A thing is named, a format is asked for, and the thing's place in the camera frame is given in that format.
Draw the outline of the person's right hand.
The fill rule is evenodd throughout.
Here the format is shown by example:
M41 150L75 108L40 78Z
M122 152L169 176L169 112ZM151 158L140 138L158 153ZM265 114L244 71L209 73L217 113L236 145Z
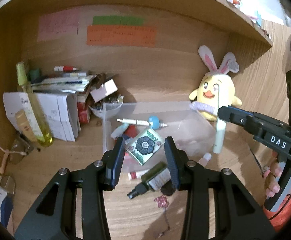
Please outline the person's right hand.
M282 168L279 166L277 158L274 158L271 165L270 171L267 177L265 178L265 196L266 198L272 198L280 190L277 178L282 174Z

